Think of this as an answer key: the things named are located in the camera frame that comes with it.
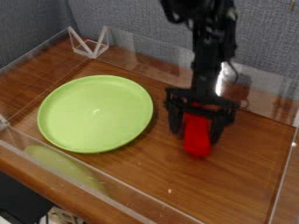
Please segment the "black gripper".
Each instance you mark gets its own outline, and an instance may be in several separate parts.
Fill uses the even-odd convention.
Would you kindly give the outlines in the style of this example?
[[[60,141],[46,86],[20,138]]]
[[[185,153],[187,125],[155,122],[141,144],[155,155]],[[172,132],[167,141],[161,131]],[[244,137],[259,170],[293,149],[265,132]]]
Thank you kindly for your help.
[[[196,95],[188,88],[168,87],[165,89],[164,107],[168,112],[169,131],[177,139],[183,139],[183,114],[189,112],[212,120],[209,141],[215,144],[225,124],[235,122],[239,105],[216,95]]]

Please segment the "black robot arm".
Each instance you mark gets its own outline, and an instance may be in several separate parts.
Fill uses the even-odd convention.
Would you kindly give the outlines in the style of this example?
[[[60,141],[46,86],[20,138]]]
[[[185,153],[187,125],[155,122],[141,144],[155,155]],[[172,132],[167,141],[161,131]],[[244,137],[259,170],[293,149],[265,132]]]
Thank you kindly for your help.
[[[233,101],[215,93],[221,64],[229,62],[237,49],[235,1],[160,0],[160,5],[167,20],[184,24],[192,34],[191,86],[165,89],[169,129],[180,131],[185,113],[204,117],[211,120],[208,140],[215,144],[239,109]]]

